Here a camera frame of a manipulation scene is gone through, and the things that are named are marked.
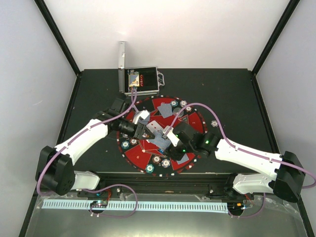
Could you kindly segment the blue card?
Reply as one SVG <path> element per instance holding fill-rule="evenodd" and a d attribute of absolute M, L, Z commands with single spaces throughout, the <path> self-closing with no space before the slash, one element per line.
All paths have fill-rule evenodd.
<path fill-rule="evenodd" d="M 189 157 L 188 154 L 184 154 L 183 157 L 177 161 L 178 164 L 183 164 L 186 163 L 187 161 L 189 161 Z"/>
<path fill-rule="evenodd" d="M 157 107 L 160 115 L 165 119 L 173 115 L 171 104 L 161 103 L 160 106 Z"/>

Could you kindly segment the green chips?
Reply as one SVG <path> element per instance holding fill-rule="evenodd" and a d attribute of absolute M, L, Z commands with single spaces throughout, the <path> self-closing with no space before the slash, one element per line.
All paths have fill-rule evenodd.
<path fill-rule="evenodd" d="M 171 107 L 177 107 L 178 106 L 178 101 L 173 100 L 170 102 Z"/>
<path fill-rule="evenodd" d="M 146 168 L 145 168 L 145 172 L 146 173 L 153 173 L 153 171 L 154 171 L 154 166 L 152 165 L 152 164 L 148 164 L 147 166 L 146 166 Z"/>
<path fill-rule="evenodd" d="M 121 147 L 122 147 L 123 149 L 128 149 L 129 146 L 130 146 L 129 141 L 123 141 L 122 144 L 121 144 Z"/>

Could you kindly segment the grey card deck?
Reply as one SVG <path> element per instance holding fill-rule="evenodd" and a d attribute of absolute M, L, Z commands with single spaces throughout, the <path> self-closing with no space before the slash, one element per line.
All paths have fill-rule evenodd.
<path fill-rule="evenodd" d="M 155 138 L 150 139 L 149 142 L 156 145 L 162 151 L 165 151 L 171 145 L 171 141 L 168 138 L 163 138 L 160 133 L 156 134 Z"/>

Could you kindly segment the black triangular token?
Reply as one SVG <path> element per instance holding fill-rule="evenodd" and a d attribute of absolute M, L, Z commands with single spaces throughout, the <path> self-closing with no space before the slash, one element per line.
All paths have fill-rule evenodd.
<path fill-rule="evenodd" d="M 180 118 L 178 118 L 179 122 L 185 122 L 187 124 L 189 124 L 189 116 L 188 115 L 185 115 L 185 116 L 182 116 Z"/>

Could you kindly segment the blue white chip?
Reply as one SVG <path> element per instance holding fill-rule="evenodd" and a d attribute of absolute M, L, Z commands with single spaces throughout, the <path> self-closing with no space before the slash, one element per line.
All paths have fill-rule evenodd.
<path fill-rule="evenodd" d="M 164 159 L 164 160 L 161 161 L 161 166 L 164 167 L 164 168 L 167 168 L 170 165 L 171 165 L 171 162 L 168 159 Z"/>

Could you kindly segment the clear round dealer puck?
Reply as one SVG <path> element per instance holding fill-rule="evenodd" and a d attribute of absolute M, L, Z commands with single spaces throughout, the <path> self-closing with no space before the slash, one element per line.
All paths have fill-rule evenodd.
<path fill-rule="evenodd" d="M 181 110 L 181 108 L 174 108 L 173 109 L 173 114 L 176 116 L 178 115 L 178 117 L 182 117 L 184 115 L 184 111 Z"/>

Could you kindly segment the purple white chip stack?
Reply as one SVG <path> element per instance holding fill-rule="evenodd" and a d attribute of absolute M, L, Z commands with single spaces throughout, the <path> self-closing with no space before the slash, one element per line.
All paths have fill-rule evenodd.
<path fill-rule="evenodd" d="M 219 126 L 219 123 L 218 123 L 218 121 L 213 120 L 213 121 L 211 122 L 211 125 L 212 125 L 213 127 L 218 127 L 218 126 Z"/>

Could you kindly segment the blue white chips seat one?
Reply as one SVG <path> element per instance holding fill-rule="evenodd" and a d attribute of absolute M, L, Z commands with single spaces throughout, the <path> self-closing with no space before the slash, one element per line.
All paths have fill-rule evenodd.
<path fill-rule="evenodd" d="M 181 100 L 181 101 L 180 101 L 180 106 L 181 106 L 182 108 L 185 107 L 187 104 L 188 104 L 188 103 L 187 103 L 187 101 L 185 101 L 185 100 Z"/>

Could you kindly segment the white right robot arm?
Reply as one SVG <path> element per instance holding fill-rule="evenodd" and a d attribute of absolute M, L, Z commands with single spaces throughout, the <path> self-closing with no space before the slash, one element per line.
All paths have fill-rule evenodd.
<path fill-rule="evenodd" d="M 167 126 L 163 138 L 171 144 L 165 150 L 174 160 L 193 153 L 201 157 L 215 155 L 217 160 L 238 164 L 254 171 L 254 174 L 237 174 L 224 187 L 225 195 L 235 199 L 241 194 L 270 193 L 288 202 L 298 202 L 306 173 L 297 158 L 289 151 L 283 155 L 266 153 L 217 137 L 213 133 L 201 133 L 191 125 L 181 122 Z"/>

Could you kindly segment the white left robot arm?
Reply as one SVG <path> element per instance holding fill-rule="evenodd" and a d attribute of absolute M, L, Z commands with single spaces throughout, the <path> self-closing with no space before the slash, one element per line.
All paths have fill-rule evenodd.
<path fill-rule="evenodd" d="M 105 183 L 92 171 L 76 171 L 74 166 L 79 158 L 99 140 L 112 131 L 118 131 L 136 140 L 154 139 L 154 134 L 143 122 L 150 117 L 147 110 L 137 111 L 132 121 L 124 118 L 134 104 L 127 106 L 116 99 L 105 111 L 99 111 L 79 132 L 55 147 L 44 147 L 39 155 L 36 173 L 36 191 L 43 195 L 40 188 L 60 196 L 71 190 L 88 190 L 95 197 L 106 191 Z"/>

